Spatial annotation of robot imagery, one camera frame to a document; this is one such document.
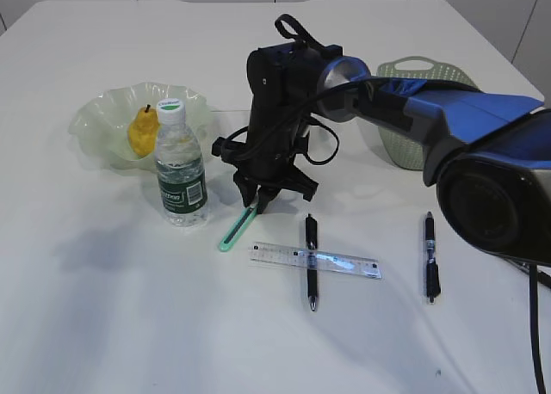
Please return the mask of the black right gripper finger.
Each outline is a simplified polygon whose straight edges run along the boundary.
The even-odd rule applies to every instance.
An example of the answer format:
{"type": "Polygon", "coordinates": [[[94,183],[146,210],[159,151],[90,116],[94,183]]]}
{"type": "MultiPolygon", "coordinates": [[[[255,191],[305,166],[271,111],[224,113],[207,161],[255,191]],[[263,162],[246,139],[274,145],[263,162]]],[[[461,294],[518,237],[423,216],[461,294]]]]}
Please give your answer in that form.
{"type": "Polygon", "coordinates": [[[257,214],[262,214],[268,204],[280,193],[279,188],[261,186],[257,191],[257,214]]]}
{"type": "Polygon", "coordinates": [[[250,206],[257,195],[257,184],[241,172],[233,174],[233,181],[241,194],[244,207],[250,206]]]}

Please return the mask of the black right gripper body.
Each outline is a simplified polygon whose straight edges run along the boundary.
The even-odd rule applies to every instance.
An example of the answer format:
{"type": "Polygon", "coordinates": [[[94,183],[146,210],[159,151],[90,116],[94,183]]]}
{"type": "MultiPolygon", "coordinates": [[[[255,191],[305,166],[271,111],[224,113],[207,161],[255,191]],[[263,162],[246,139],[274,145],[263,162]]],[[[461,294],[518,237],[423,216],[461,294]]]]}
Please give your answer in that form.
{"type": "Polygon", "coordinates": [[[310,201],[317,191],[318,183],[294,164],[295,156],[307,146],[308,138],[293,141],[287,132],[282,132],[262,143],[251,157],[239,160],[239,154],[253,147],[252,136],[247,137],[245,142],[237,140],[238,136],[248,133],[248,130],[244,126],[227,137],[217,138],[212,144],[212,155],[220,157],[223,162],[234,166],[235,172],[241,172],[254,181],[257,191],[261,186],[279,188],[281,191],[296,192],[304,200],[310,201]]]}

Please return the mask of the blue black right robot arm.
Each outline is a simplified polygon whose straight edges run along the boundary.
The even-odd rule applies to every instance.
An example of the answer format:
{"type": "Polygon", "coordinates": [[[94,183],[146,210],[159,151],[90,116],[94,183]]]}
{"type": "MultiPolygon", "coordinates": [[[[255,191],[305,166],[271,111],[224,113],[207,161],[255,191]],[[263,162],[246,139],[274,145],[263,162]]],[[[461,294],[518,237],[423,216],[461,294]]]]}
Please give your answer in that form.
{"type": "Polygon", "coordinates": [[[538,100],[443,80],[372,77],[339,46],[300,42],[252,52],[247,77],[246,139],[228,136],[212,147],[236,168],[244,203],[266,206],[283,189],[310,200],[317,185],[294,166],[308,150],[307,128],[361,118],[422,146],[424,184],[467,243],[550,263],[550,113],[538,100]]]}

